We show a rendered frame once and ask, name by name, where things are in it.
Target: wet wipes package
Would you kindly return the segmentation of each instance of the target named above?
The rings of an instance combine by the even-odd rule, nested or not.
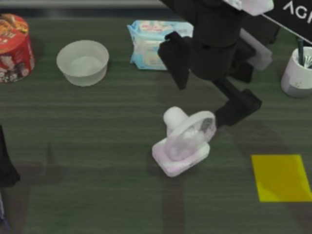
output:
[[[191,37],[193,26],[187,22],[136,20],[128,25],[134,45],[130,63],[141,70],[167,70],[157,52],[165,36],[173,31]]]

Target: dark wooden table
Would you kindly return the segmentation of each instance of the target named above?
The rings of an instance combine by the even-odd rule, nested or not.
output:
[[[4,190],[14,234],[311,234],[309,203],[260,203],[252,154],[301,154],[312,179],[311,99],[292,99],[280,77],[295,48],[281,31],[274,62],[255,72],[250,88],[263,100],[256,114],[221,129],[209,157],[175,179],[151,158],[165,137],[163,113],[215,110],[225,97],[190,79],[178,91],[166,72],[129,63],[126,29],[135,19],[29,20],[34,73],[0,85],[0,123],[22,176]],[[109,50],[109,71],[95,86],[71,85],[56,56],[75,40]]]

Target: yellow sticky note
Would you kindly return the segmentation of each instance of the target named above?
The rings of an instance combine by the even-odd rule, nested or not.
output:
[[[312,202],[300,155],[252,155],[260,202]]]

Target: red paper bucket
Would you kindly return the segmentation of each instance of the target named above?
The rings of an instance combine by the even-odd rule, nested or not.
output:
[[[29,27],[21,17],[0,15],[0,83],[14,83],[30,75],[35,60]]]

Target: white cup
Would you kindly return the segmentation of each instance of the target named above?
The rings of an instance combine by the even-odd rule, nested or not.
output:
[[[106,75],[109,53],[105,46],[91,40],[66,45],[57,56],[58,68],[77,86],[91,86]]]
[[[312,47],[304,47],[304,56],[312,56]],[[303,98],[312,94],[312,69],[298,62],[298,49],[295,49],[285,69],[282,90],[294,98]]]

